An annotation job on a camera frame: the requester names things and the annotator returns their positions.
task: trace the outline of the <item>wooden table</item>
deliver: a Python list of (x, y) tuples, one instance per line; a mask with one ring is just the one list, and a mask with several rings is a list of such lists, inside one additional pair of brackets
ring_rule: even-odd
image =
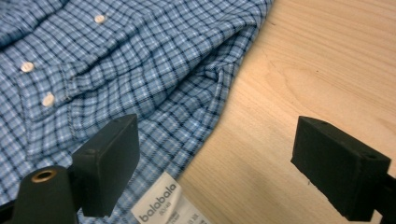
[(276, 0), (179, 179), (187, 197), (213, 223), (348, 223), (290, 163), (300, 115), (391, 157), (396, 176), (395, 0)]

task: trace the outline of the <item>clothing label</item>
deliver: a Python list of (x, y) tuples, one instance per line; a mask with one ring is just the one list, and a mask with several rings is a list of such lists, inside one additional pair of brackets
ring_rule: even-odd
[(134, 205), (131, 212), (142, 224), (210, 224), (183, 196), (181, 186), (166, 172)]

